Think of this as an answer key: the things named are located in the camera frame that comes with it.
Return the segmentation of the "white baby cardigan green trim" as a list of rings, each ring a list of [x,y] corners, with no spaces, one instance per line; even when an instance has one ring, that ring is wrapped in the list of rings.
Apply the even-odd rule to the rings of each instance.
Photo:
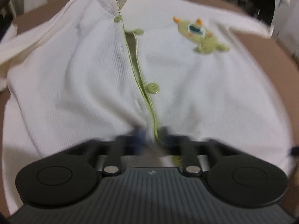
[[[290,174],[293,144],[277,91],[234,35],[268,38],[240,13],[184,0],[73,0],[50,21],[1,43],[3,181],[10,213],[17,172],[89,139],[136,127],[149,146],[132,165],[173,166],[158,130],[214,138]]]

